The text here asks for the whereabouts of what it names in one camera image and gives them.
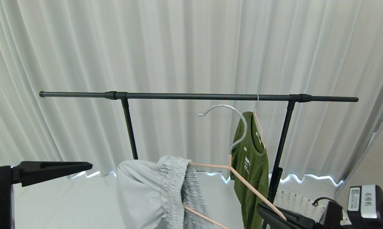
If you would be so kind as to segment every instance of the green tank top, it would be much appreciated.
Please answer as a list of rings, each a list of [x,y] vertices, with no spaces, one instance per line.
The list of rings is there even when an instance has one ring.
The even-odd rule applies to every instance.
[[[232,167],[247,180],[264,197],[268,196],[268,157],[267,150],[262,143],[258,133],[252,112],[242,114],[247,122],[247,135],[244,140],[236,145],[231,152]],[[244,134],[244,123],[238,123],[234,135],[234,142]],[[245,229],[262,228],[262,218],[256,210],[256,206],[262,200],[248,189],[238,178],[235,179],[231,173],[231,180],[234,182],[235,194],[241,203],[242,220]]]

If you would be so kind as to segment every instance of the white curtain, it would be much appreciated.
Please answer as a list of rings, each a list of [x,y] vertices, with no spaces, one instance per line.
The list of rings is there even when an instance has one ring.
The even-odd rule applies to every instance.
[[[339,181],[383,93],[383,1],[0,1],[0,165],[132,159],[119,101],[39,91],[357,96],[297,103],[281,166]],[[270,171],[286,102],[129,100],[140,159],[224,164],[258,109]]]

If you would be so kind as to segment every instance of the clothing rack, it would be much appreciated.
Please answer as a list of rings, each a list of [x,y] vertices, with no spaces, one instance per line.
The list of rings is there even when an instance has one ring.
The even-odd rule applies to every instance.
[[[158,100],[251,100],[251,101],[288,101],[285,121],[283,123],[281,138],[279,140],[276,159],[272,170],[269,184],[268,200],[273,203],[279,180],[282,176],[282,168],[279,163],[282,157],[283,146],[285,145],[288,133],[290,118],[292,117],[295,103],[306,103],[310,101],[329,101],[329,102],[357,102],[357,97],[337,97],[337,96],[312,96],[309,94],[191,94],[191,93],[129,93],[109,91],[104,93],[83,93],[83,92],[44,92],[39,93],[40,97],[80,97],[80,98],[105,98],[109,100],[121,100],[123,112],[125,114],[126,127],[129,134],[132,156],[138,159],[134,131],[132,128],[131,115],[129,112],[128,99],[158,99]]]

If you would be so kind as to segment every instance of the beige wall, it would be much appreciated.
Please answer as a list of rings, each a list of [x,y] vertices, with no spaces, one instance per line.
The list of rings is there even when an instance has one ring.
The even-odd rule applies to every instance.
[[[372,142],[365,158],[355,172],[344,183],[343,189],[335,198],[343,208],[347,209],[347,199],[350,186],[377,184],[383,190],[383,126],[377,138]]]

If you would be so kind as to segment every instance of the white wicker basket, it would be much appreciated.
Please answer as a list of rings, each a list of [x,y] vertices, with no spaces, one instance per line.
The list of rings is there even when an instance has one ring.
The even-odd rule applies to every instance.
[[[276,193],[274,205],[285,210],[289,210],[295,213],[299,213],[302,216],[306,216],[313,219],[315,222],[320,220],[321,215],[324,212],[325,207],[321,205],[313,206],[313,201],[308,198],[300,197],[296,194],[291,194],[283,191]],[[348,215],[343,211],[343,220],[341,225],[351,224],[348,219]]]

